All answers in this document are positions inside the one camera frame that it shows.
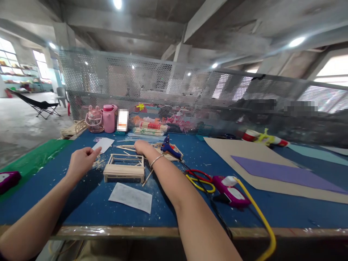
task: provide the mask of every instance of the black power cord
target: black power cord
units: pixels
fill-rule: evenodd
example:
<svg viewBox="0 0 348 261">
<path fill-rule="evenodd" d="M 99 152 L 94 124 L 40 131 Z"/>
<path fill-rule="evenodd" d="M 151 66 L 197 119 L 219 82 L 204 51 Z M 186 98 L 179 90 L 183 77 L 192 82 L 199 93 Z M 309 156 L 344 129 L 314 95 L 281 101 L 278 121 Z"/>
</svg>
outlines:
<svg viewBox="0 0 348 261">
<path fill-rule="evenodd" d="M 194 172 L 184 163 L 182 162 L 182 160 L 180 160 L 180 163 L 186 167 L 191 173 L 194 174 Z M 231 230 L 229 229 L 229 227 L 227 226 L 226 222 L 224 221 L 224 219 L 222 218 L 214 200 L 212 199 L 212 197 L 209 195 L 208 191 L 206 190 L 206 188 L 203 186 L 202 182 L 200 182 L 199 178 L 197 177 L 198 183 L 201 186 L 201 188 L 203 188 L 204 193 L 206 194 L 206 196 L 208 197 L 211 207 L 213 208 L 213 210 L 215 211 L 217 217 L 219 218 L 220 224 L 222 225 L 222 227 L 224 228 L 224 230 L 226 231 L 226 234 L 228 235 L 228 237 L 230 238 L 230 240 L 233 240 L 233 235 Z"/>
</svg>

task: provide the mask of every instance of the ceiling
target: ceiling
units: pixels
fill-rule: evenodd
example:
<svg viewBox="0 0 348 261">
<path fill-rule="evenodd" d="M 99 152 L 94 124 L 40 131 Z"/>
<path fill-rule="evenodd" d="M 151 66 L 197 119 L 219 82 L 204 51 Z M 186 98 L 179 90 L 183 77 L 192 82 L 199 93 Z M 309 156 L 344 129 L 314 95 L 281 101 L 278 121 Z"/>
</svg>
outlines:
<svg viewBox="0 0 348 261">
<path fill-rule="evenodd" d="M 156 59 L 173 59 L 183 41 L 184 62 L 230 67 L 348 41 L 346 10 L 347 0 L 122 0 L 121 10 L 112 0 L 2 0 L 0 19 L 19 28 L 0 28 L 56 44 L 55 23 L 66 22 L 78 46 Z"/>
</svg>

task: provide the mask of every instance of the scissor handle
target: scissor handle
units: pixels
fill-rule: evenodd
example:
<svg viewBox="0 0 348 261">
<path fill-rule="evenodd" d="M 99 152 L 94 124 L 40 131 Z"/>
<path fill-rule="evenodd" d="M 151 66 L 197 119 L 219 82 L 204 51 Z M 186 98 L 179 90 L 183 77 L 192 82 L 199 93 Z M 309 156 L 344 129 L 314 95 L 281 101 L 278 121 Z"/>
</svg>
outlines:
<svg viewBox="0 0 348 261">
<path fill-rule="evenodd" d="M 186 174 L 186 177 L 188 178 L 189 181 L 191 181 L 191 183 L 192 183 L 196 188 L 198 188 L 200 191 L 203 191 L 203 192 L 204 192 L 204 189 L 203 189 L 202 187 L 198 186 L 198 185 L 194 182 L 194 181 L 198 181 L 198 179 L 196 179 L 196 178 L 191 178 L 188 174 Z M 207 192 L 208 192 L 209 194 L 212 194 L 212 193 L 215 192 L 216 188 L 215 188 L 215 186 L 214 186 L 212 183 L 206 182 L 206 181 L 203 181 L 203 180 L 201 181 L 201 183 L 207 184 L 207 185 L 211 186 L 211 190 L 207 190 Z"/>
<path fill-rule="evenodd" d="M 199 178 L 200 180 L 202 181 L 205 181 L 205 182 L 209 182 L 209 183 L 213 183 L 213 179 L 207 175 L 206 173 L 204 173 L 203 171 L 200 171 L 200 170 L 186 170 L 186 172 L 188 172 L 190 175 L 196 177 L 196 178 Z M 203 174 L 204 176 L 206 176 L 208 179 L 205 179 L 203 177 L 200 177 L 198 175 L 196 175 L 194 172 L 198 172 L 200 174 Z"/>
</svg>

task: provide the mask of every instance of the bracelet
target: bracelet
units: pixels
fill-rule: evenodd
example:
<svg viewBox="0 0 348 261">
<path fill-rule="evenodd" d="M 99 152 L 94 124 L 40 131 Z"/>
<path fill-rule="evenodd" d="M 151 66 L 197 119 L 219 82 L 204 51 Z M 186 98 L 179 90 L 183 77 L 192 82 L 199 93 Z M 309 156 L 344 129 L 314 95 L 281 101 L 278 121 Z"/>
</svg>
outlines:
<svg viewBox="0 0 348 261">
<path fill-rule="evenodd" d="M 150 164 L 150 168 L 152 168 L 152 165 L 156 162 L 156 160 L 158 160 L 159 158 L 163 157 L 164 154 L 158 156 L 151 164 Z"/>
</svg>

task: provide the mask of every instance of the blue glue gun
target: blue glue gun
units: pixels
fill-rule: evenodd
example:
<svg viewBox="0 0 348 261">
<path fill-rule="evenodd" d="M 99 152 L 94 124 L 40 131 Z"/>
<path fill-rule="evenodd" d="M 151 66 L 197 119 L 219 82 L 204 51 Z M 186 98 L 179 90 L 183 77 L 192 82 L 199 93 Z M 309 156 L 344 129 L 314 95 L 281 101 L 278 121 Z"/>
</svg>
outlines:
<svg viewBox="0 0 348 261">
<path fill-rule="evenodd" d="M 161 147 L 161 151 L 163 152 L 169 152 L 173 155 L 173 157 L 177 158 L 178 160 L 181 160 L 181 154 L 179 152 L 176 152 L 172 149 L 169 143 L 169 135 L 164 139 Z"/>
</svg>

